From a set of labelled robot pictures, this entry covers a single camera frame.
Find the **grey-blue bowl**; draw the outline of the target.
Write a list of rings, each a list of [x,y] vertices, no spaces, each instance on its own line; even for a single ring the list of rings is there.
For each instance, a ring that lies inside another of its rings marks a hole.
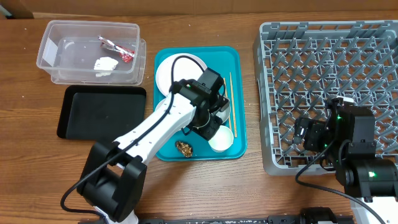
[[[231,112],[231,107],[229,106],[224,111],[217,112],[216,116],[221,118],[222,123],[225,123],[230,116],[230,112]]]

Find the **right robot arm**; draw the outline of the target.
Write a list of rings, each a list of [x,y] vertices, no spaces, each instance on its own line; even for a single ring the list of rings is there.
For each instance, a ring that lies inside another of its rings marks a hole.
[[[342,96],[327,99],[325,107],[326,121],[295,120],[292,142],[317,154],[296,174],[296,182],[349,199],[358,223],[397,223],[397,166],[376,156],[373,112]],[[331,164],[343,191],[299,179],[316,162]]]

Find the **white tissue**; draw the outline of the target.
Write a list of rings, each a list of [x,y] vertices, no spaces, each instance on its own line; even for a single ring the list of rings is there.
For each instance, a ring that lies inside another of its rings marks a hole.
[[[104,72],[96,73],[96,77],[104,77],[111,75],[111,72],[117,67],[118,61],[111,57],[101,57],[96,60],[94,70],[104,70]]]

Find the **white cup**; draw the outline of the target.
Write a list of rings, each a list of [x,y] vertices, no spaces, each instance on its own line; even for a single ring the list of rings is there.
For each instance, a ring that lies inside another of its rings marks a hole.
[[[220,126],[215,135],[208,141],[215,152],[224,152],[229,149],[234,141],[234,134],[227,126]]]

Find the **red silver wrapper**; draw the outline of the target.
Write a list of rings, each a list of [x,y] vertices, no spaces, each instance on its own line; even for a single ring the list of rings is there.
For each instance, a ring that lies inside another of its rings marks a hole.
[[[107,50],[111,50],[113,52],[117,52],[122,60],[126,63],[129,63],[135,57],[135,51],[121,47],[120,45],[116,45],[114,42],[105,39],[102,36],[98,36],[98,40],[101,42],[101,47]]]

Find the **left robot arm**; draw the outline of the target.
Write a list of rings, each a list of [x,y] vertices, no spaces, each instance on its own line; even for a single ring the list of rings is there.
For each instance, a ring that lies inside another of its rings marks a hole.
[[[228,109],[229,99],[221,94],[169,93],[132,131],[93,145],[77,192],[93,206],[100,223],[137,223],[134,208],[155,154],[185,127],[206,141],[213,139],[223,127],[220,115]]]

